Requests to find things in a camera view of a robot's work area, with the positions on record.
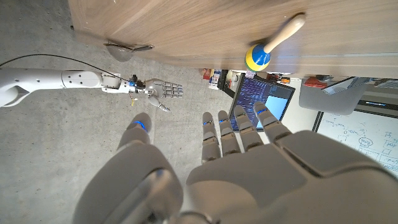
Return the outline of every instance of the white robotic arm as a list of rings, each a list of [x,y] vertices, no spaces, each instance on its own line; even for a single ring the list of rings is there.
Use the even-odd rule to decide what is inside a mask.
[[[61,88],[102,88],[107,93],[145,93],[149,102],[170,111],[159,98],[181,98],[182,86],[151,79],[141,82],[135,75],[91,71],[60,71],[33,68],[0,69],[0,107],[14,106],[36,90]]]
[[[243,151],[226,112],[216,122],[206,112],[202,165],[182,185],[150,144],[149,116],[137,115],[83,192],[73,222],[398,223],[398,181],[382,166],[320,134],[292,134],[264,103],[253,110],[271,143],[261,141],[241,106],[234,115]]]

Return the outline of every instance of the whiteboard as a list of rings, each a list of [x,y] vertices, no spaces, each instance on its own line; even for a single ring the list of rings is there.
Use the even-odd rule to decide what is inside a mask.
[[[367,155],[398,177],[398,119],[359,111],[348,116],[324,113],[318,133]]]

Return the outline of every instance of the toy hammer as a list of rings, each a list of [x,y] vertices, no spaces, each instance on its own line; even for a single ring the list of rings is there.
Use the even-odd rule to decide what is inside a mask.
[[[295,34],[305,23],[305,14],[295,16],[282,30],[267,44],[256,44],[246,52],[245,63],[249,70],[259,72],[265,69],[271,59],[271,50],[282,41]]]

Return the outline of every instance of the wooden table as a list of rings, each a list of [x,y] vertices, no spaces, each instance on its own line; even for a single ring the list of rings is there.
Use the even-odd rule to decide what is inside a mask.
[[[286,20],[307,22],[272,51],[268,72],[398,77],[396,0],[69,0],[79,40],[155,49],[136,56],[196,68],[245,69],[244,56]]]

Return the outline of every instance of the black cable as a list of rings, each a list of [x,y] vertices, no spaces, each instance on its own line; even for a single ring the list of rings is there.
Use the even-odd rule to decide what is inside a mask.
[[[11,59],[11,60],[8,60],[7,62],[4,62],[4,63],[0,64],[0,67],[2,67],[3,65],[5,65],[5,64],[7,64],[7,63],[9,63],[9,62],[13,62],[13,61],[15,61],[15,60],[18,60],[18,59],[21,59],[21,58],[24,58],[24,57],[31,57],[31,56],[52,56],[52,57],[59,57],[59,58],[65,58],[65,59],[73,60],[73,61],[76,61],[76,62],[83,63],[83,64],[85,64],[85,65],[91,66],[91,67],[93,67],[93,68],[95,68],[95,69],[98,69],[98,70],[100,70],[100,71],[102,71],[102,72],[106,72],[106,73],[108,73],[108,74],[110,74],[110,75],[112,75],[112,76],[114,76],[114,77],[116,77],[116,78],[120,78],[120,79],[122,79],[122,80],[124,80],[124,81],[129,82],[129,80],[125,80],[125,79],[123,79],[123,78],[121,78],[121,77],[118,77],[118,76],[116,76],[116,75],[113,75],[113,74],[110,73],[110,72],[107,72],[107,71],[105,71],[105,70],[103,70],[103,69],[100,69],[100,68],[98,68],[98,67],[95,67],[94,65],[90,65],[89,63],[82,62],[81,60],[77,60],[77,59],[70,58],[70,57],[59,56],[59,55],[52,55],[52,54],[30,54],[30,55],[24,55],[24,56],[20,56],[20,57],[13,58],[13,59]]]

